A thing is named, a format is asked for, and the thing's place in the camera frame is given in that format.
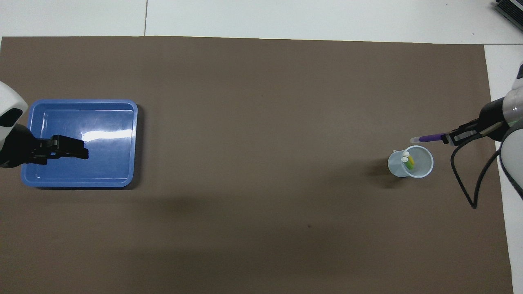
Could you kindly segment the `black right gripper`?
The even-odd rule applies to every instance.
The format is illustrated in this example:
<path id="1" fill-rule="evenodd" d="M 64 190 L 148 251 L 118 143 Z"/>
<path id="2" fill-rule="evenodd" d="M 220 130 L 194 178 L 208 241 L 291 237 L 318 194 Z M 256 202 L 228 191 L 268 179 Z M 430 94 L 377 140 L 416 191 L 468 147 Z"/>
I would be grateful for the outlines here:
<path id="1" fill-rule="evenodd" d="M 503 102 L 504 97 L 496 99 L 492 102 L 487 103 L 479 113 L 478 119 L 474 119 L 468 123 L 460 125 L 458 128 L 451 132 L 441 134 L 441 141 L 445 145 L 459 146 L 469 140 L 471 136 L 486 128 L 494 125 L 495 123 L 502 123 L 501 126 L 487 136 L 494 141 L 502 141 L 505 133 L 507 132 L 507 121 L 504 117 Z"/>

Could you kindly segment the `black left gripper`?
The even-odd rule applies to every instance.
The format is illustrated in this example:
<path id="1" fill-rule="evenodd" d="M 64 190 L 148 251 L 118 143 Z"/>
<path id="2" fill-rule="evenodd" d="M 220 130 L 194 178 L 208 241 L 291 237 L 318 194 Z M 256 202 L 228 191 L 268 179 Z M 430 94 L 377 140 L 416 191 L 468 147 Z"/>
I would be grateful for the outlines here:
<path id="1" fill-rule="evenodd" d="M 67 151 L 60 149 L 80 149 Z M 84 141 L 69 136 L 54 135 L 52 139 L 38 139 L 30 130 L 21 124 L 15 124 L 6 136 L 0 152 L 0 167 L 12 169 L 23 164 L 46 165 L 48 159 L 89 158 Z"/>

